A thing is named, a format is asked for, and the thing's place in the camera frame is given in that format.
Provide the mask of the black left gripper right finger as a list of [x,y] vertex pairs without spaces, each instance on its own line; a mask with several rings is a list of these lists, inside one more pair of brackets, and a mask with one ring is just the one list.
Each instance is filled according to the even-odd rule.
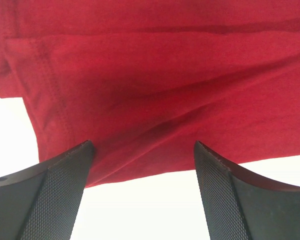
[[194,144],[194,163],[212,240],[300,240],[300,186],[250,171]]

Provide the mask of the dark red t shirt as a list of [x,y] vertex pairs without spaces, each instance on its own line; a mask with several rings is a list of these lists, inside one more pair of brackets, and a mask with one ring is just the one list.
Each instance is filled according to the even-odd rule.
[[300,0],[0,0],[0,97],[88,187],[300,155]]

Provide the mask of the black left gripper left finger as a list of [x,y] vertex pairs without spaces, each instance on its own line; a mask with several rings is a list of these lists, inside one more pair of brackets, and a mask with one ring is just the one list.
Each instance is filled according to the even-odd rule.
[[70,239],[93,158],[85,141],[0,177],[0,240]]

